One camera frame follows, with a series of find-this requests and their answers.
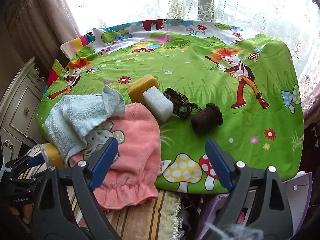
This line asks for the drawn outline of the grey fuzzy item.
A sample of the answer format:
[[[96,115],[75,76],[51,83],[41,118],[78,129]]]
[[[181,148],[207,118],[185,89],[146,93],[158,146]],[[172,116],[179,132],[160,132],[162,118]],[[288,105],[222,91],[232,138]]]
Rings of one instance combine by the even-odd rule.
[[[264,232],[260,229],[253,229],[240,224],[230,224],[228,226],[218,227],[208,225],[209,229],[202,239],[264,239]]]

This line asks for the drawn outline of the pink elephant towel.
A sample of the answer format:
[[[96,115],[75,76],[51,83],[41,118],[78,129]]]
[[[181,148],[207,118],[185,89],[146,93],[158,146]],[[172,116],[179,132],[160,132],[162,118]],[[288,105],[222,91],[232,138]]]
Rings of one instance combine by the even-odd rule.
[[[118,153],[94,195],[103,210],[120,210],[158,198],[155,181],[161,160],[159,126],[141,103],[126,105],[125,115],[111,117],[87,136],[87,148],[70,158],[74,166],[88,160],[110,137],[118,142]]]

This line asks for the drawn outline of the light blue towel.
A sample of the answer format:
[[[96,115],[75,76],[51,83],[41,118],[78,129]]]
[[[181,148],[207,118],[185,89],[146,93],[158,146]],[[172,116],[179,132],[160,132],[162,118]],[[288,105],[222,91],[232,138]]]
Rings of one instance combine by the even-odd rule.
[[[86,136],[112,116],[125,114],[123,96],[108,86],[100,94],[64,95],[50,110],[45,121],[49,139],[60,152],[62,161],[87,147]]]

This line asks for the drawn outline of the white lace curtain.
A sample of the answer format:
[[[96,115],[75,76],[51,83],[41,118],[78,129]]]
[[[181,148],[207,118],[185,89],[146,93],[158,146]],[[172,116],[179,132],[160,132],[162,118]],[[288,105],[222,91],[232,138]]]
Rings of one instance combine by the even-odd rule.
[[[316,0],[66,0],[81,33],[156,18],[219,22],[283,40],[300,92],[319,97],[319,6]]]

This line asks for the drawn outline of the pink patterned curtain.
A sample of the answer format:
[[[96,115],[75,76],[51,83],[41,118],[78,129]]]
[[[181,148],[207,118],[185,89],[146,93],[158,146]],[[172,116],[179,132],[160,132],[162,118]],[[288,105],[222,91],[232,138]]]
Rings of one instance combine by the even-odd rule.
[[[10,0],[4,22],[21,59],[35,56],[47,69],[60,46],[80,36],[66,0]]]

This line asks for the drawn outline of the striped sofa cushion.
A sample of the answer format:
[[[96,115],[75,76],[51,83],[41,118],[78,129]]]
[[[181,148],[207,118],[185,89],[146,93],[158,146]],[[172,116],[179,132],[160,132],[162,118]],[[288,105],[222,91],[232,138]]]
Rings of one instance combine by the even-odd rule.
[[[182,200],[179,194],[156,188],[158,198],[126,206],[120,210],[103,210],[122,239],[182,239]]]

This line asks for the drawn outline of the white sponge block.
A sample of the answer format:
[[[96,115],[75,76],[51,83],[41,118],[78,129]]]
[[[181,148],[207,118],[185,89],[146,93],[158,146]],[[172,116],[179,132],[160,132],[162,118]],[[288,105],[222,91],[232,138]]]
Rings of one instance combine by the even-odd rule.
[[[155,86],[143,93],[147,108],[161,122],[167,122],[173,115],[173,103]]]

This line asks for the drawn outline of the yellow sponge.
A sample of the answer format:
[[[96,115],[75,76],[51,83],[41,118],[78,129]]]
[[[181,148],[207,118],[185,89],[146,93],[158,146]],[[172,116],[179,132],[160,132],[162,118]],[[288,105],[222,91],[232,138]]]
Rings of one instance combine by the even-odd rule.
[[[52,143],[41,144],[40,151],[48,167],[56,166],[59,169],[65,168],[60,152],[54,144]]]
[[[151,74],[147,74],[144,77],[138,79],[137,81],[130,83],[127,87],[127,93],[132,101],[132,103],[138,102],[141,104],[146,104],[143,93],[149,88],[155,86],[159,89],[158,80]]]

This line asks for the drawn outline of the colourful cartoon bed sheet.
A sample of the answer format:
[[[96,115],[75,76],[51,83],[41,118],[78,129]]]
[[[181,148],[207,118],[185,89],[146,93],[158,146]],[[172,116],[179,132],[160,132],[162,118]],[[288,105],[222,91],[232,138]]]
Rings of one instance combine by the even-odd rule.
[[[109,86],[132,102],[127,90],[152,75],[161,91],[171,88],[195,105],[219,107],[223,124],[196,134],[190,118],[173,115],[159,124],[163,160],[184,154],[202,169],[197,182],[161,175],[162,189],[222,193],[204,165],[204,144],[214,139],[235,160],[250,167],[274,166],[282,180],[297,175],[302,156],[303,111],[298,80],[287,45],[252,29],[213,22],[148,20],[94,28],[64,43],[70,63],[54,63],[36,122],[47,137],[45,121],[66,94],[98,94]]]

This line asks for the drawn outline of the dark brown knitted item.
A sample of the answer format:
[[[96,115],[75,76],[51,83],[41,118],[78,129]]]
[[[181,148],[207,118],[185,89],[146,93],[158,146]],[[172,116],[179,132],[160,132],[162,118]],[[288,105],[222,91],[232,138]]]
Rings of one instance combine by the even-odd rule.
[[[216,126],[223,124],[223,115],[221,110],[214,103],[206,104],[205,109],[192,117],[191,126],[197,134],[203,134],[211,131]]]

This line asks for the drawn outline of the white carved cabinet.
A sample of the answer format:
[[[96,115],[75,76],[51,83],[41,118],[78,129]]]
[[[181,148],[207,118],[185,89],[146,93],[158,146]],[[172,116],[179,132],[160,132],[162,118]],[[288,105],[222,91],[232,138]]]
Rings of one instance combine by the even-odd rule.
[[[13,78],[1,99],[3,154],[17,158],[45,142],[35,116],[46,86],[46,74],[31,57]]]

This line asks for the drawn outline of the leopard print band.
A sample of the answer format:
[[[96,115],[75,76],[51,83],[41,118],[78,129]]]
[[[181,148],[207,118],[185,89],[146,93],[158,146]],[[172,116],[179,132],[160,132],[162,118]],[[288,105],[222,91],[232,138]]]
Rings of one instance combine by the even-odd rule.
[[[181,119],[186,119],[191,115],[192,110],[198,111],[199,113],[203,111],[197,104],[190,102],[184,94],[170,87],[165,89],[163,95],[171,101],[173,104],[173,113]]]

